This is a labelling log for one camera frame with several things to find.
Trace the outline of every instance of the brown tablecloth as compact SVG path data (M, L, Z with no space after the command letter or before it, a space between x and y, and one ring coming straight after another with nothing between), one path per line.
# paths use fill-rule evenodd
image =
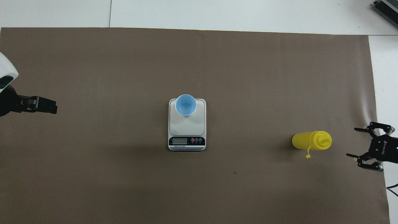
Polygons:
M0 118L1 223L389 223L382 172L345 153L376 121L367 36L2 28L17 93ZM207 148L167 147L168 102L207 102ZM295 149L324 130L325 151Z

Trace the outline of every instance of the black cable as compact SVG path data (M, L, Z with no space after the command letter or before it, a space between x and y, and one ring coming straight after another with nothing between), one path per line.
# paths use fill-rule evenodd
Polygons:
M393 185L393 186L389 186L389 187L386 187L386 188L387 188L387 190L391 191L393 194L395 194L395 196L398 197L398 194L391 190L391 188L394 188L394 187L398 187L398 184Z

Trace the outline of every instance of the black vent grille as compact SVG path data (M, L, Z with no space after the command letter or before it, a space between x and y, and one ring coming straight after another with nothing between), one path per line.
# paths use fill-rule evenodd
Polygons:
M387 0L391 5L398 9L398 1L397 0Z
M378 2L374 7L377 9L377 11L380 12L382 16L386 17L387 19L390 19L392 22L395 23L394 24L395 26L398 26L398 13L395 10L393 10L383 1Z

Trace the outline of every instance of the scale weighing platform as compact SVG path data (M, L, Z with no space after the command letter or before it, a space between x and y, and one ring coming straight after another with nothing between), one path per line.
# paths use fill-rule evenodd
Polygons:
M169 149L201 151L206 148L206 101L195 99L196 109L188 116L176 110L176 99L169 102Z

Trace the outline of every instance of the yellow squeeze bottle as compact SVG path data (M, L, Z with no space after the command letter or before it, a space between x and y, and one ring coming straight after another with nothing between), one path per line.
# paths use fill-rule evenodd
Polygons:
M310 149L325 150L332 145L332 137L324 131L304 132L295 134L292 138L293 146L307 150L307 159L311 158Z

